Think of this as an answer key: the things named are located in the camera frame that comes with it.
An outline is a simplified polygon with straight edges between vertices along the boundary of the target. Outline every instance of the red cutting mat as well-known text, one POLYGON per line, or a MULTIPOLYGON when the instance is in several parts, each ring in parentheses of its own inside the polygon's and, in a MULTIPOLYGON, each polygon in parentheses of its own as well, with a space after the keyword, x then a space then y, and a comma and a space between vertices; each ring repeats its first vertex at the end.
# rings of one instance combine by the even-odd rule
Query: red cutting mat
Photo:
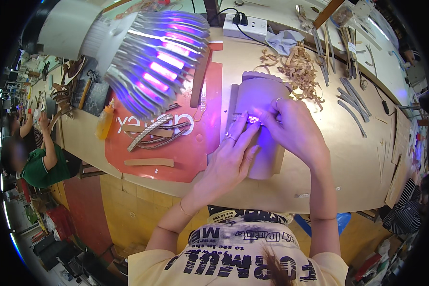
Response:
MULTIPOLYGON (((210 44, 210 48, 215 51, 222 50, 222 43, 210 44)), ((220 140, 222 64, 211 62, 210 55, 202 88, 202 101, 205 100, 206 110, 200 122, 194 121, 194 113, 197 111, 195 119, 199 119, 202 107, 199 106, 198 109, 195 109, 189 106, 192 84, 192 77, 188 77, 188 80, 183 83, 186 90, 183 94, 177 95, 176 102, 181 107, 169 111, 174 115, 174 119, 169 124, 189 120, 193 123, 190 126, 191 129, 177 138, 177 140, 156 149, 146 150, 136 147, 132 152, 127 151, 132 138, 121 131, 121 124, 148 125, 145 125, 143 121, 138 121, 124 106, 116 101, 114 120, 111 124, 108 138, 105 140, 105 157, 108 162, 122 173, 185 183, 191 182, 197 173, 205 170, 207 167, 207 154, 216 150, 220 140), (175 167, 124 165, 124 161, 127 159, 141 158, 173 159, 175 167)), ((148 135, 143 140, 151 140, 151 137, 148 135)))

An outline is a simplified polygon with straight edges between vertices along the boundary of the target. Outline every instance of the hammer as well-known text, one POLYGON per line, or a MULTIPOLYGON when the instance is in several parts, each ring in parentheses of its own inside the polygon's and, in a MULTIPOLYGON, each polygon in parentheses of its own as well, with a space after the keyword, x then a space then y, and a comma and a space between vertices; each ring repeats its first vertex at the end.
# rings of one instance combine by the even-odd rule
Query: hammer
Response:
POLYGON ((95 74, 92 70, 89 70, 87 72, 87 76, 89 77, 89 80, 87 81, 86 87, 84 88, 84 91, 83 91, 83 95, 81 96, 80 105, 78 106, 79 109, 83 109, 84 100, 86 99, 87 91, 89 90, 89 87, 91 86, 91 82, 92 82, 92 79, 95 77, 95 74))

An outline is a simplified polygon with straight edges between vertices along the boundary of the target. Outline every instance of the power strip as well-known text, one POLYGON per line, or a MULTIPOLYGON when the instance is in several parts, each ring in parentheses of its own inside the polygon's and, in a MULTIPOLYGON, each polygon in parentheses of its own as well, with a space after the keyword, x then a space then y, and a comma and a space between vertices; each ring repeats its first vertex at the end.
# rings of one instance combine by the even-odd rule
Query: power strip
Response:
MULTIPOLYGON (((251 40, 245 35, 243 35, 237 26, 232 23, 234 19, 233 14, 226 14, 224 20, 224 26, 222 28, 222 33, 224 36, 228 37, 239 37, 242 39, 251 40)), ((267 21, 263 19, 257 19, 248 17, 248 25, 242 26, 238 25, 240 29, 248 36, 255 38, 258 41, 264 42, 265 36, 267 36, 267 21)))

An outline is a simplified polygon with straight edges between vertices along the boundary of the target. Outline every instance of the hammer handle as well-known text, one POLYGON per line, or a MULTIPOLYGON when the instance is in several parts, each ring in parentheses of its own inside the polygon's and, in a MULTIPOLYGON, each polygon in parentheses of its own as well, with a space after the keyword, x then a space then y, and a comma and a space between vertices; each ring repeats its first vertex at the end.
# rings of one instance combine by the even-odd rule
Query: hammer handle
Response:
POLYGON ((79 109, 83 109, 84 100, 86 99, 87 91, 89 90, 89 87, 91 86, 92 79, 89 79, 86 83, 86 87, 84 88, 83 95, 81 96, 80 105, 78 106, 79 109))

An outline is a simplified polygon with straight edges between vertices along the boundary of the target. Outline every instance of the gold bracelet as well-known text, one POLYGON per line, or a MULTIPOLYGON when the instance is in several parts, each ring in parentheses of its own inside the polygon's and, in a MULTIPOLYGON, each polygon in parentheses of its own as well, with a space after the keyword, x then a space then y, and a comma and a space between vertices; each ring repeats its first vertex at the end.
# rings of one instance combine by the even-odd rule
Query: gold bracelet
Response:
POLYGON ((187 215, 187 216, 194 216, 194 215, 196 215, 196 214, 198 214, 199 213, 199 211, 200 210, 198 210, 195 214, 188 214, 187 212, 185 212, 184 210, 183 210, 183 207, 181 206, 181 201, 180 201, 180 209, 181 209, 181 211, 183 212, 183 214, 185 214, 185 215, 187 215))

